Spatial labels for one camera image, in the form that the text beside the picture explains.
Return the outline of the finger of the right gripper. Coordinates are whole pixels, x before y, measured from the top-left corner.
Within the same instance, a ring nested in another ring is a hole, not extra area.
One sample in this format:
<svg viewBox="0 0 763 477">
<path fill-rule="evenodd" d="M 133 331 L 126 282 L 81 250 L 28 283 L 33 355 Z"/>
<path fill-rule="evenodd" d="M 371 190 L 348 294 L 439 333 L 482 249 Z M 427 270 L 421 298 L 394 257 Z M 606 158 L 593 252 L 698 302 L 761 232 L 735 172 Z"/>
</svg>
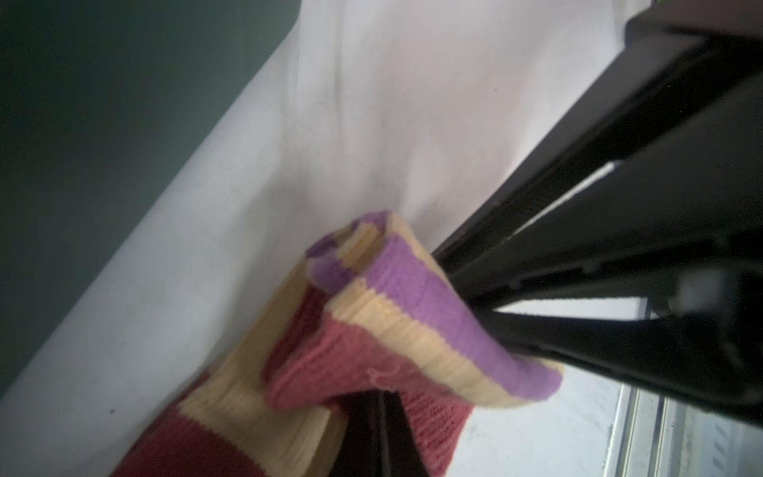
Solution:
<svg viewBox="0 0 763 477">
<path fill-rule="evenodd" d="M 762 47 L 629 47 L 441 252 L 475 307 L 668 297 L 762 270 Z"/>
<path fill-rule="evenodd" d="M 604 320 L 485 310 L 478 319 L 511 352 L 762 423 L 762 318 L 753 312 Z"/>
</svg>

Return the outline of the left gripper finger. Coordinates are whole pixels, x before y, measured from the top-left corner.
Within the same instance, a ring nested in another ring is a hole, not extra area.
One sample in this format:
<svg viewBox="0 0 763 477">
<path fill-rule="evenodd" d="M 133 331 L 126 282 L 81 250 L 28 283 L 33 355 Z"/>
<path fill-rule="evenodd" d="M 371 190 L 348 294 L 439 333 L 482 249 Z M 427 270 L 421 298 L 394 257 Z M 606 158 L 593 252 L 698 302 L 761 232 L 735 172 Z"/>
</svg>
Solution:
<svg viewBox="0 0 763 477">
<path fill-rule="evenodd" d="M 370 391 L 351 396 L 349 422 L 330 471 L 342 477 L 427 477 L 401 397 Z"/>
</svg>

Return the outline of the striped tan maroon purple sock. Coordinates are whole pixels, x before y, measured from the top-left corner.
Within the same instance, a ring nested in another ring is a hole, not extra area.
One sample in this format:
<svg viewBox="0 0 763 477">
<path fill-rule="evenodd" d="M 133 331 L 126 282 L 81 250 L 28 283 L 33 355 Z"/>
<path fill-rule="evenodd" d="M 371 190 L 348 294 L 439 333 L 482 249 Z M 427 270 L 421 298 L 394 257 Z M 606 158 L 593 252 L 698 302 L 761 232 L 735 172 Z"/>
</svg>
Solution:
<svg viewBox="0 0 763 477">
<path fill-rule="evenodd" d="M 242 342 L 144 431 L 118 476 L 326 476 L 367 392 L 399 395 L 428 476 L 475 407 L 544 401 L 562 366 L 480 326 L 401 216 L 318 240 Z"/>
</svg>

